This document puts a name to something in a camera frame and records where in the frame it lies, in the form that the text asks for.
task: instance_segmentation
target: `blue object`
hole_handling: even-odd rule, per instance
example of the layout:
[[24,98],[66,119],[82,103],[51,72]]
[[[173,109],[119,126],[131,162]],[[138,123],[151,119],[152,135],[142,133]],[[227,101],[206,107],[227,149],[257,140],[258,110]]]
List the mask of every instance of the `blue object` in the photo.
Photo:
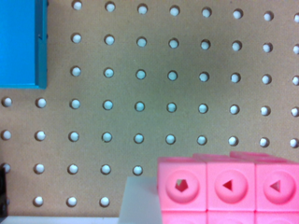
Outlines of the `blue object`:
[[46,89],[47,0],[0,3],[0,88]]

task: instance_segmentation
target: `pink plastic block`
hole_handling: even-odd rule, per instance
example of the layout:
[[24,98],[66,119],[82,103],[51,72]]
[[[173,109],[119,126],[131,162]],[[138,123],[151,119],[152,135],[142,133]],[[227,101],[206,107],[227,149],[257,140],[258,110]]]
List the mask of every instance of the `pink plastic block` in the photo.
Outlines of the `pink plastic block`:
[[298,224],[299,213],[262,213],[255,214],[255,224]]
[[162,211],[206,211],[206,164],[193,158],[158,159]]
[[254,224],[254,212],[207,212],[208,224]]
[[193,154],[193,157],[206,162],[207,210],[255,210],[253,162],[224,155]]
[[273,156],[247,160],[256,167],[256,210],[299,212],[299,163]]
[[206,224],[206,212],[162,212],[163,224]]

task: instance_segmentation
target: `pegboard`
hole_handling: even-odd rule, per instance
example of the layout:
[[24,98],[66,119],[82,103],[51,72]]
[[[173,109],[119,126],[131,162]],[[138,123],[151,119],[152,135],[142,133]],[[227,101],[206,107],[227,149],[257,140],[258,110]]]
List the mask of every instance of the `pegboard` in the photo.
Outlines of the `pegboard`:
[[[11,133],[0,141],[1,163],[11,167],[10,215],[117,217],[127,176],[137,165],[142,175],[156,176],[162,156],[246,150],[299,161],[298,149],[290,145],[299,138],[292,115],[299,104],[293,84],[297,2],[115,0],[113,12],[106,10],[107,1],[81,3],[75,10],[71,0],[49,0],[48,88],[0,90],[3,105],[12,100],[0,107],[1,131]],[[146,14],[138,13],[139,4],[147,6]],[[179,8],[176,17],[171,6]],[[209,17],[203,8],[211,10]],[[236,9],[242,18],[234,18]],[[271,21],[264,19],[268,11]],[[74,35],[81,36],[79,43]],[[114,37],[112,45],[106,44],[107,35]],[[141,36],[144,48],[137,45]],[[174,38],[178,47],[171,49]],[[235,41],[241,50],[233,50]],[[265,43],[271,43],[271,52],[264,52]],[[79,76],[72,75],[74,66]],[[112,77],[104,76],[107,68]],[[136,77],[138,70],[145,71],[144,79]],[[170,71],[176,80],[168,78]],[[206,82],[199,78],[203,72]],[[232,81],[233,74],[239,82]],[[40,98],[47,103],[43,108],[36,106]],[[74,99],[77,109],[70,106]],[[107,100],[110,110],[103,108]],[[137,102],[144,103],[143,111],[135,110]],[[177,106],[175,112],[167,111],[169,103]],[[206,113],[199,112],[200,105],[207,106]],[[235,115],[232,105],[239,108]],[[264,106],[271,109],[268,116],[261,114]],[[39,131],[46,135],[43,141],[36,140]],[[69,140],[72,132],[78,141]],[[111,133],[112,140],[103,141],[103,133]],[[134,141],[138,133],[141,144]],[[166,143],[169,134],[176,138],[172,145]],[[197,143],[200,135],[206,144]],[[231,136],[236,146],[229,145]],[[269,146],[260,146],[262,138]],[[42,174],[36,174],[36,164],[44,165]],[[67,172],[71,164],[78,167],[74,175]],[[101,173],[104,164],[111,168],[108,175]],[[40,207],[33,204],[37,196],[43,198]],[[76,206],[67,206],[69,197],[77,199]],[[100,206],[103,197],[109,198],[108,207]]]

